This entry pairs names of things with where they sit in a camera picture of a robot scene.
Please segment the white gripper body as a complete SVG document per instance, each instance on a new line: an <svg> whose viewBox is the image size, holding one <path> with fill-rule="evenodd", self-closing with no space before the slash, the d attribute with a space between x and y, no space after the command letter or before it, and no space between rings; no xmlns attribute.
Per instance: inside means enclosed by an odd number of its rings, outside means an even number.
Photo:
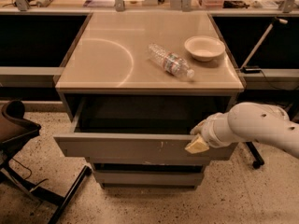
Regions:
<svg viewBox="0 0 299 224"><path fill-rule="evenodd" d="M227 117L227 114L216 113L204 121L201 135L211 147L228 147L232 144L231 129Z"/></svg>

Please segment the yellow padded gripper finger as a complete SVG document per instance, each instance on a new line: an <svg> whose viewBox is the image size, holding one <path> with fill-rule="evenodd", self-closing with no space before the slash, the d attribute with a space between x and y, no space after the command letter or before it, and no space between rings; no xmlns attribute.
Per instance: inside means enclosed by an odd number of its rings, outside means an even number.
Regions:
<svg viewBox="0 0 299 224"><path fill-rule="evenodd" d="M191 134L191 135L199 134L199 133L201 132L202 127L203 127L203 125L205 124L205 122L206 122L205 120L202 120L202 121L200 121L197 125L195 125L195 126L191 129L190 134Z"/></svg>
<svg viewBox="0 0 299 224"><path fill-rule="evenodd" d="M185 147L185 150L191 154L206 152L209 150L209 145L206 143L201 134L197 134Z"/></svg>

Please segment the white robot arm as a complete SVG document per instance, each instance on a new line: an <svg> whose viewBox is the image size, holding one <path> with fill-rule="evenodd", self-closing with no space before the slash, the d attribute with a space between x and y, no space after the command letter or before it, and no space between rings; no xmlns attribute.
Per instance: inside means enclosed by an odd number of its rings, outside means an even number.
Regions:
<svg viewBox="0 0 299 224"><path fill-rule="evenodd" d="M275 105L239 103L226 113L216 113L192 128L189 153L228 147L232 143L257 142L299 158L299 125Z"/></svg>

